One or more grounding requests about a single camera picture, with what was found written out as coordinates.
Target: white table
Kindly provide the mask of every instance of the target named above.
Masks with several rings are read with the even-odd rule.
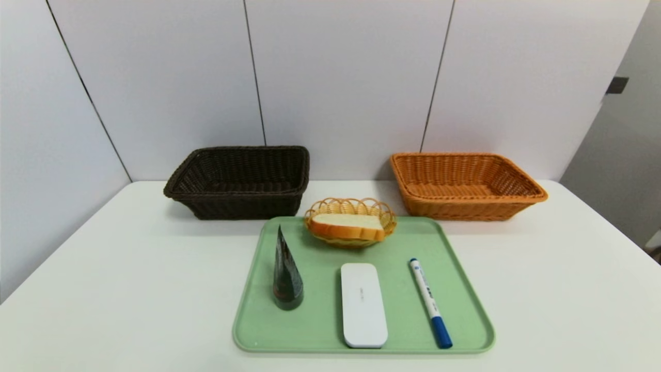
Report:
[[[0,371],[658,371],[661,267],[563,186],[507,222],[441,222],[496,330],[483,354],[254,354],[231,327],[264,221],[127,186],[0,306]],[[325,197],[394,183],[313,181]]]

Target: green tray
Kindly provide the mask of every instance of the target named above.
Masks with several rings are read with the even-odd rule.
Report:
[[[278,226],[303,278],[304,298],[291,311],[272,298]],[[408,261],[416,257],[436,298],[454,346],[439,349]],[[340,266],[376,266],[388,325],[381,349],[352,349],[342,335]],[[234,321],[236,344],[245,351],[311,353],[481,353],[494,330],[443,230],[424,217],[398,217],[395,233],[362,250],[330,247],[312,236],[300,217],[269,220],[254,254]]]

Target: white rectangular device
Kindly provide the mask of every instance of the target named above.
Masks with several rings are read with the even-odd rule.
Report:
[[[342,328],[352,348],[380,348],[388,339],[381,286],[370,263],[345,263],[342,281]]]

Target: bread slice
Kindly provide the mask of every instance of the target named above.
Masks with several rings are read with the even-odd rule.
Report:
[[[310,231],[324,238],[376,240],[385,239],[378,216],[362,214],[317,214],[310,222]]]

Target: orange wicker basket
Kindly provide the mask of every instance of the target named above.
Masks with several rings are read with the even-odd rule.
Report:
[[[482,153],[402,153],[390,163],[412,216],[502,221],[548,198],[509,159]]]

